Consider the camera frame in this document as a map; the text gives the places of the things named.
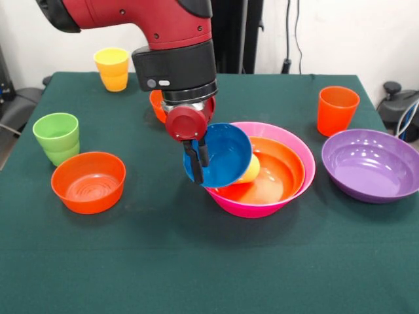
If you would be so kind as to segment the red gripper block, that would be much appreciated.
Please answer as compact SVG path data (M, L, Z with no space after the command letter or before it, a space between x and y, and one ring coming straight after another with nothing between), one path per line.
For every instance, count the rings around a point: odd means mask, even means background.
M196 184L204 182L202 167L208 167L210 158L205 140L205 132L215 112L215 97L198 103L182 103L180 105L165 105L166 130L176 141L183 141L185 153L184 166ZM191 139L198 141L198 153Z

